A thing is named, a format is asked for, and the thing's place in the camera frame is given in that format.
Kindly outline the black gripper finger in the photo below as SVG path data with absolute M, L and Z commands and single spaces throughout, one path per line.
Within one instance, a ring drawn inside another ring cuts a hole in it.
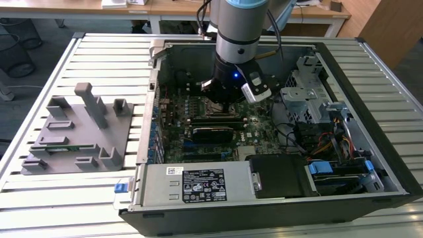
M 233 103 L 241 103 L 244 100 L 245 100 L 245 96 L 244 96 L 244 93 L 243 93 L 243 90 L 241 90 L 241 87 L 243 87 L 244 84 L 233 84 L 231 86 L 231 100 L 229 100 L 229 103 L 233 104 Z
M 229 92 L 219 80 L 211 79 L 201 82 L 201 93 L 213 103 L 221 104 L 223 112 L 228 112 Z

